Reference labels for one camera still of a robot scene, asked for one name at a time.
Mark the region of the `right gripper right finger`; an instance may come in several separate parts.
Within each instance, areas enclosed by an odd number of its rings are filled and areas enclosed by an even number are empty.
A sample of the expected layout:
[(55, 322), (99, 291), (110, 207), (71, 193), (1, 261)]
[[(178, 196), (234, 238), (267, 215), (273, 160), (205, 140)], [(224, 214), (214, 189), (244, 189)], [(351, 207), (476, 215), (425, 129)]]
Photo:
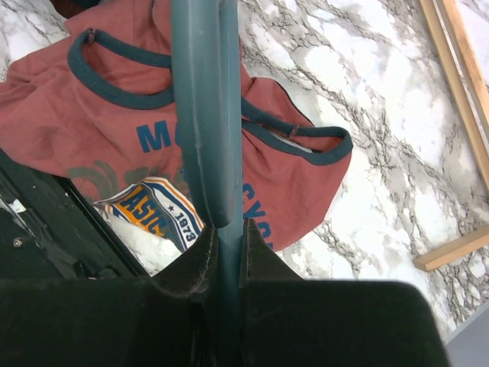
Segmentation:
[(432, 311), (411, 284), (305, 280), (244, 221), (246, 366), (447, 366)]

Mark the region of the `blue plastic hanger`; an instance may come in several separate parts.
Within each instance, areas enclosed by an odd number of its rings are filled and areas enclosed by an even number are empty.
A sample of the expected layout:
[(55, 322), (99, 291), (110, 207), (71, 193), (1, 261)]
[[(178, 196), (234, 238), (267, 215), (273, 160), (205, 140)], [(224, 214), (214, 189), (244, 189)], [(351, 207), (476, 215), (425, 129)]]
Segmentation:
[(216, 362), (240, 366), (241, 61), (235, 1), (171, 3), (180, 147), (200, 219), (219, 236)]

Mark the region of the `red tank top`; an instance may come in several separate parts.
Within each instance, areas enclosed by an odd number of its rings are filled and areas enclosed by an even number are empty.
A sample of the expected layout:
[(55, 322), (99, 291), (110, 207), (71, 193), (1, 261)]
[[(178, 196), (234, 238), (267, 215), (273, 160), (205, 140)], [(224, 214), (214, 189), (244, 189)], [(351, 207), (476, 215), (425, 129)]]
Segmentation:
[[(66, 27), (68, 38), (8, 68), (2, 150), (187, 250), (203, 222), (180, 149), (170, 3), (110, 1)], [(314, 126), (278, 82), (246, 72), (241, 114), (243, 216), (279, 251), (323, 221), (351, 160), (351, 136)]]

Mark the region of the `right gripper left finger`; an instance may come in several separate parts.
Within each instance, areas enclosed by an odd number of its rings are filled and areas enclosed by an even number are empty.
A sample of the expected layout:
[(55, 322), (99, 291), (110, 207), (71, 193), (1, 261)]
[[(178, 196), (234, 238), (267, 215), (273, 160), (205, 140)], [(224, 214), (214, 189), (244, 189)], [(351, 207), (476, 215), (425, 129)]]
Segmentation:
[(3, 366), (213, 366), (218, 236), (154, 277), (3, 280)]

